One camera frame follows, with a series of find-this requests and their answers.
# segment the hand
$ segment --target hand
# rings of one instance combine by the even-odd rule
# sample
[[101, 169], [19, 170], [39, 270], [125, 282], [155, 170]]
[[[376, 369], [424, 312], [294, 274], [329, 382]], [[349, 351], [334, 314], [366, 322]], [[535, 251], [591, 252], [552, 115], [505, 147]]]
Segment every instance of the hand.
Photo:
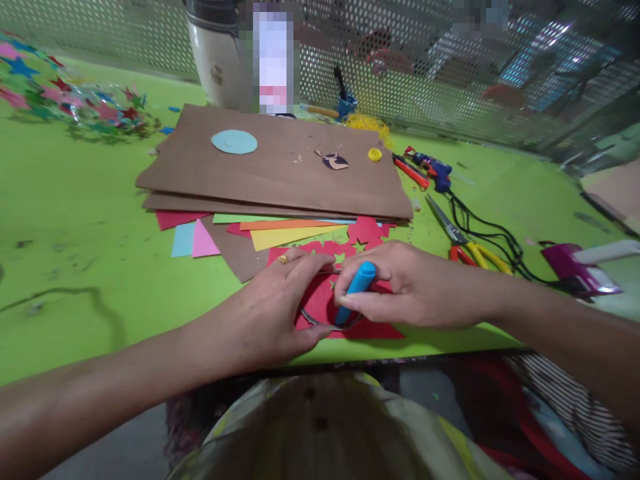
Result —
[[[332, 271], [335, 258], [295, 248], [285, 255], [287, 264], [273, 262], [242, 290], [189, 326], [196, 332], [193, 341], [200, 343], [206, 358], [224, 362], [225, 376], [287, 362], [312, 350], [331, 333], [326, 325], [296, 331], [293, 322], [309, 283], [318, 271]], [[220, 350], [222, 358], [213, 353]], [[206, 361], [199, 358], [198, 363]]]
[[[395, 295], [365, 292], [347, 295], [362, 262], [376, 267], [376, 279], [391, 283]], [[386, 242], [345, 260], [335, 283], [337, 305], [374, 322], [416, 327], [470, 327], [493, 314], [499, 301], [500, 274], [436, 257], [398, 241]]]

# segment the yellow string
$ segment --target yellow string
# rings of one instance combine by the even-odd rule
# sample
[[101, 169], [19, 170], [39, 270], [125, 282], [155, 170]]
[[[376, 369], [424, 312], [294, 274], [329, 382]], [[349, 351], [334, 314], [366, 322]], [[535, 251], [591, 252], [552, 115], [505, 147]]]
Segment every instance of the yellow string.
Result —
[[385, 147], [393, 150], [393, 140], [389, 136], [389, 127], [382, 120], [371, 115], [364, 115], [360, 112], [350, 113], [342, 120], [342, 123], [350, 128], [358, 130], [373, 130], [378, 132], [380, 140], [384, 141]]

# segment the blue marker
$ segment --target blue marker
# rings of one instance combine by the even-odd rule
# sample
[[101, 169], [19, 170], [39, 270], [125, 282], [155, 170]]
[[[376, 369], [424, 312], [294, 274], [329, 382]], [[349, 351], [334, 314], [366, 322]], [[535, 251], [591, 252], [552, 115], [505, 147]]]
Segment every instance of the blue marker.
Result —
[[[347, 294], [360, 293], [366, 291], [373, 279], [375, 278], [375, 265], [371, 262], [364, 262], [358, 268], [355, 277], [351, 281]], [[351, 314], [351, 310], [346, 307], [340, 307], [338, 314], [335, 316], [335, 324], [340, 326], [347, 321]]]

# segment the black cable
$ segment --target black cable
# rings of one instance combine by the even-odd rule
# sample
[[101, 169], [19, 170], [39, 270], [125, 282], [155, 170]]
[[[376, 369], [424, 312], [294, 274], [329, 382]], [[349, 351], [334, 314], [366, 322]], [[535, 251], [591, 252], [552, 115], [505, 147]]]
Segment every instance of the black cable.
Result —
[[[512, 273], [519, 273], [523, 278], [529, 281], [537, 281], [540, 283], [544, 283], [546, 285], [557, 287], [557, 281], [548, 281], [544, 280], [529, 270], [526, 266], [523, 256], [524, 251], [522, 250], [522, 246], [518, 240], [516, 240], [515, 236], [502, 225], [498, 225], [497, 223], [488, 222], [480, 217], [478, 217], [474, 212], [472, 212], [468, 206], [458, 198], [454, 192], [449, 191], [450, 202], [451, 202], [451, 212], [453, 214], [453, 221], [456, 226], [462, 230], [464, 233], [472, 235], [474, 237], [478, 237], [484, 241], [489, 242], [490, 244], [496, 246], [502, 254], [507, 259], [508, 264], [511, 266]], [[458, 219], [458, 209], [462, 212], [462, 222]], [[481, 233], [474, 230], [471, 230], [471, 218], [476, 219], [478, 222], [487, 225], [489, 227], [496, 228], [501, 231], [501, 233]], [[492, 239], [502, 239], [506, 242], [508, 250], [511, 252], [507, 252], [507, 250], [500, 244], [496, 243]]]

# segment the white container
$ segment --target white container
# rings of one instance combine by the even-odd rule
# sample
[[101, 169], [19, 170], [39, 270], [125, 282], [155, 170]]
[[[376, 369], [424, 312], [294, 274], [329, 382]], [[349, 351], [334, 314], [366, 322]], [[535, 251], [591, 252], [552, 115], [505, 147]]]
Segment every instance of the white container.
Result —
[[233, 0], [185, 0], [185, 6], [193, 58], [209, 103], [238, 109], [241, 67]]

